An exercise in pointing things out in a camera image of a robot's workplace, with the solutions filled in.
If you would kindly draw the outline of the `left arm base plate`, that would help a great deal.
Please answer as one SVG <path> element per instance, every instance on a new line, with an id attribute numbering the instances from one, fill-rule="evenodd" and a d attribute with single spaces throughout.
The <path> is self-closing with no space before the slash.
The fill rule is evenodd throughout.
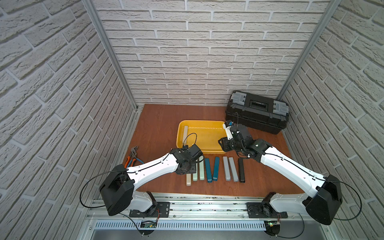
<path id="1" fill-rule="evenodd" d="M 157 202 L 145 212 L 139 210 L 130 210 L 131 218 L 168 218 L 170 212 L 170 202 Z"/>

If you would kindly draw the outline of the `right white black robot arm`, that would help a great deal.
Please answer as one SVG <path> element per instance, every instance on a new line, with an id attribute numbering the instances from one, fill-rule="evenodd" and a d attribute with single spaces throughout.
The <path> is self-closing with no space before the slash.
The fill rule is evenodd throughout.
<path id="1" fill-rule="evenodd" d="M 341 182 L 333 175 L 325 177 L 281 153 L 272 144 L 254 140 L 246 126 L 227 121 L 226 137 L 218 143 L 224 152 L 235 151 L 242 159 L 254 159 L 285 176 L 303 190 L 302 194 L 282 195 L 270 192 L 262 201 L 260 211 L 307 214 L 320 224 L 329 226 L 339 210 L 343 196 Z"/>

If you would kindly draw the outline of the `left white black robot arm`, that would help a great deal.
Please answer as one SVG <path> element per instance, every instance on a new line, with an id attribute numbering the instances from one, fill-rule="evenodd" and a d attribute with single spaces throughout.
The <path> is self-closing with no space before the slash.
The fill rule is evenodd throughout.
<path id="1" fill-rule="evenodd" d="M 154 216 L 158 203 L 152 193 L 139 192 L 138 188 L 169 173 L 196 173 L 196 164 L 203 159 L 203 152 L 194 144 L 172 149 L 163 157 L 136 167 L 115 166 L 100 186 L 109 216 L 115 216 L 127 208 L 140 212 L 143 217 Z"/>

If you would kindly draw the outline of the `black folding pruner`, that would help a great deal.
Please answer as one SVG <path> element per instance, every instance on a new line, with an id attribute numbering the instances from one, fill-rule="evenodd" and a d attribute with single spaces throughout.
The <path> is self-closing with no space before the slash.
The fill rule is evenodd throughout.
<path id="1" fill-rule="evenodd" d="M 242 158 L 238 159 L 239 164 L 239 181 L 240 183 L 245 183 L 245 170 L 244 170 L 244 160 Z"/>

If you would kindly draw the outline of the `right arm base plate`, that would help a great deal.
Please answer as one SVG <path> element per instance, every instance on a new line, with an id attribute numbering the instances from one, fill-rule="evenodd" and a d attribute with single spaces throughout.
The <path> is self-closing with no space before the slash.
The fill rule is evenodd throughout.
<path id="1" fill-rule="evenodd" d="M 287 212 L 276 212 L 266 203 L 246 203 L 247 213 L 250 219 L 268 218 L 268 219 L 287 219 Z"/>

